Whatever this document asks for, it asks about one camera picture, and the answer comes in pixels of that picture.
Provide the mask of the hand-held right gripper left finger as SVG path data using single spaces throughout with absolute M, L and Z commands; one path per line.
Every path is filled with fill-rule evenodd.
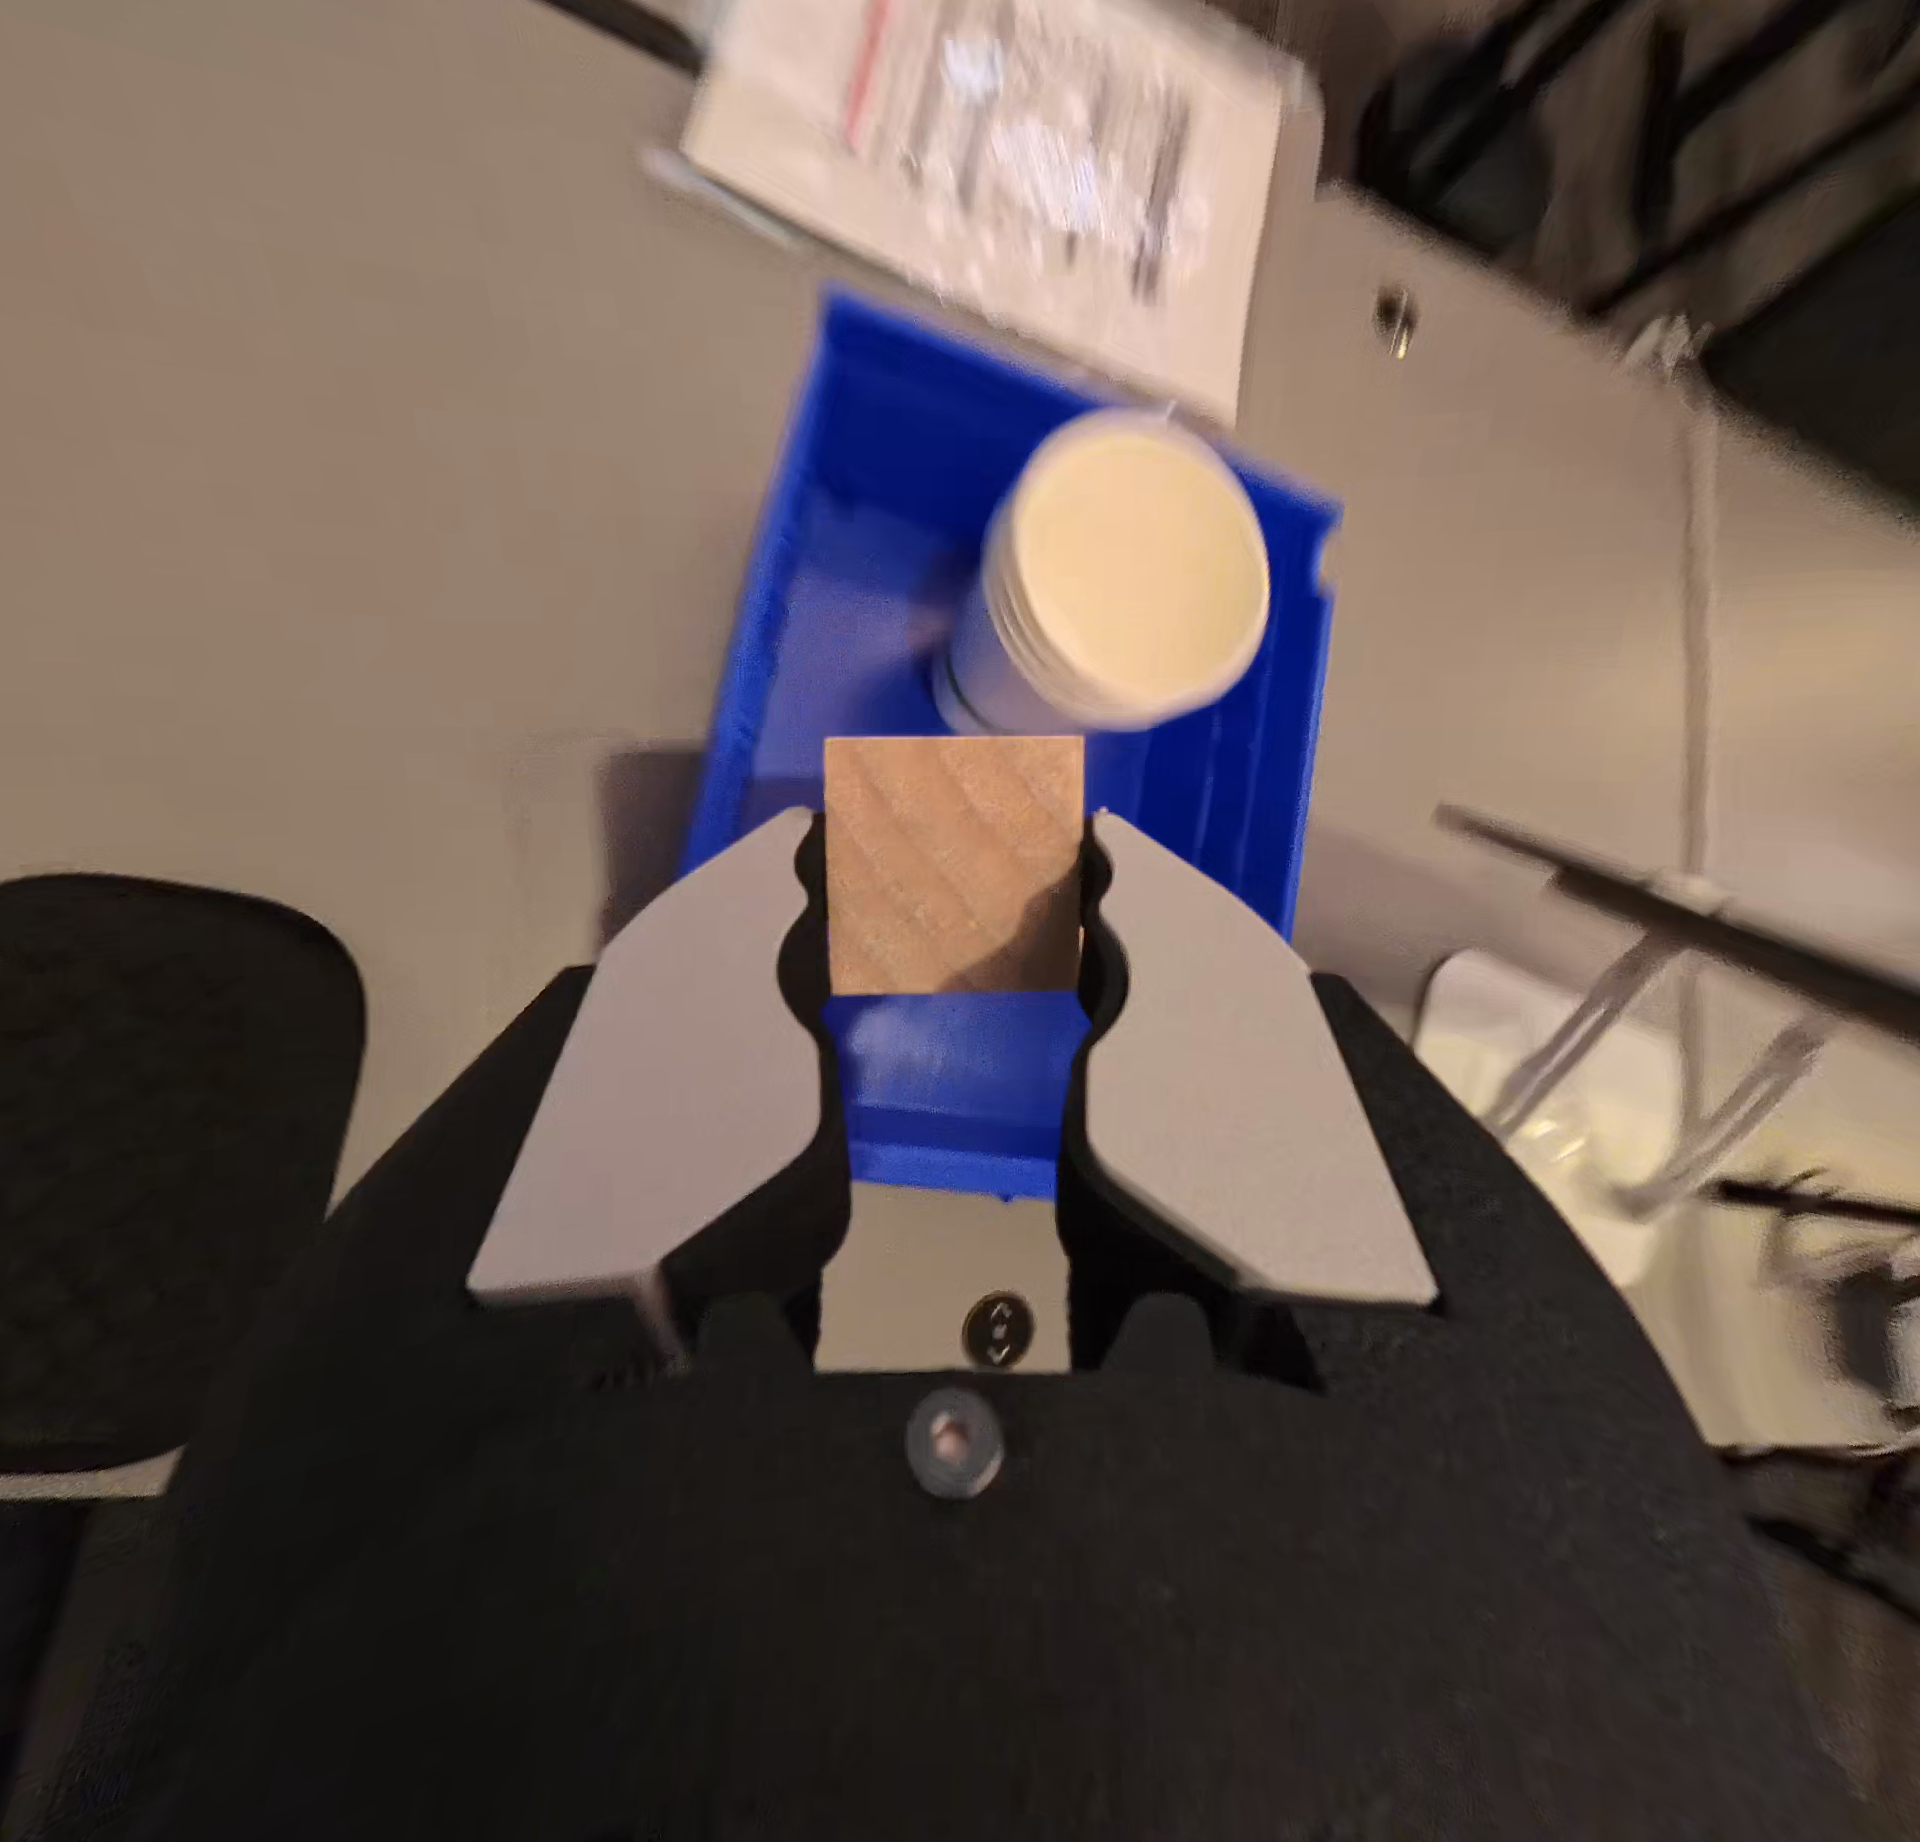
M 618 1301 L 660 1367 L 726 1297 L 815 1294 L 845 1240 L 828 999 L 826 821 L 790 808 L 603 949 L 468 1290 Z

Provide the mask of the blue plastic bin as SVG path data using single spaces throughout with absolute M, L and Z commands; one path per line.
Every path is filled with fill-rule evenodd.
M 679 873 L 790 808 L 826 804 L 826 743 L 944 733 L 930 671 L 990 514 L 1085 389 L 850 291 L 811 365 L 719 682 Z M 1097 737 L 1085 797 L 1295 930 L 1341 505 L 1230 457 L 1270 552 L 1272 614 L 1234 689 L 1145 734 Z M 843 997 L 830 1009 L 857 1183 L 1054 1198 L 1086 1019 L 1073 994 Z

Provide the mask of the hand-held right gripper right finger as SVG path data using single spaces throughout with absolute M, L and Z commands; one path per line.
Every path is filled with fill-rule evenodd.
M 1081 1012 L 1064 1105 L 1068 1341 L 1113 1345 L 1141 1297 L 1217 1345 L 1289 1304 L 1440 1301 L 1307 964 L 1135 823 L 1086 821 Z

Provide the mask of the paper sheet in plastic sleeve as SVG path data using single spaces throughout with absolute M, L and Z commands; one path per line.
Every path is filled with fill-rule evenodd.
M 1319 80 L 1200 0 L 671 0 L 682 169 L 757 222 L 1230 429 Z

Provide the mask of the instruction sheet on wooden stand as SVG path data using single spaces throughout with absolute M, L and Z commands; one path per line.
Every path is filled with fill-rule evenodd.
M 1725 1183 L 1721 1171 L 1731 1153 L 1757 1135 L 1810 1080 L 1829 1039 L 1838 1029 L 1855 1025 L 1916 1050 L 1915 972 L 1789 932 L 1737 904 L 1702 870 L 1631 870 L 1618 859 L 1459 804 L 1438 805 L 1433 821 L 1442 832 L 1544 867 L 1556 895 L 1637 930 L 1636 942 L 1602 972 L 1545 1042 L 1520 1057 L 1505 1075 L 1483 1112 L 1483 1125 L 1498 1141 L 1520 1138 L 1672 967 L 1705 961 L 1750 975 L 1802 1007 L 1715 1110 L 1676 1114 L 1676 1134 L 1664 1161 L 1623 1194 L 1623 1204 L 1633 1212 L 1646 1214 L 1702 1194 L 1738 1206 L 1778 1201 L 1777 1189 Z

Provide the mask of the wooden cube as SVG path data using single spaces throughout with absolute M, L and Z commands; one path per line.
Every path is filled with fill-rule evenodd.
M 1085 813 L 1079 734 L 830 737 L 832 992 L 1072 990 Z

